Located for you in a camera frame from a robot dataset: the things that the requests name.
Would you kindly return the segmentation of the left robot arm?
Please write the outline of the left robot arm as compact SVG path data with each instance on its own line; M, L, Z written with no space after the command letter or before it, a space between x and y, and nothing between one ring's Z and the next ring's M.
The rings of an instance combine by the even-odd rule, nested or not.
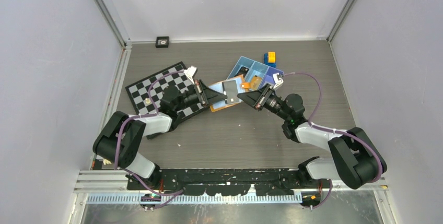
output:
M183 109L197 104L207 108L226 99L225 94L211 89L201 80L196 80L192 89L185 92L168 86L162 93L157 113L130 116L121 111L114 112L95 140L92 150L96 155L112 161L115 167L137 174L141 184L153 190L160 183L159 165L139 153L142 138L173 131L183 121L178 114Z

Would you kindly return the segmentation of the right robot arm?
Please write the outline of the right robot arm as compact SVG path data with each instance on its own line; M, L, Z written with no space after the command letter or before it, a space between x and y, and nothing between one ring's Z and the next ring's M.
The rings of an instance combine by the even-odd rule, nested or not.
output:
M298 181L313 187L319 180L341 180L352 189L378 181L387 164L366 132L360 127L349 130L328 128L309 121L300 95L291 93L285 99L271 86L240 93L240 100L257 111L266 109L283 119L282 130L287 139L310 144L328 151L329 159L313 157L301 164Z

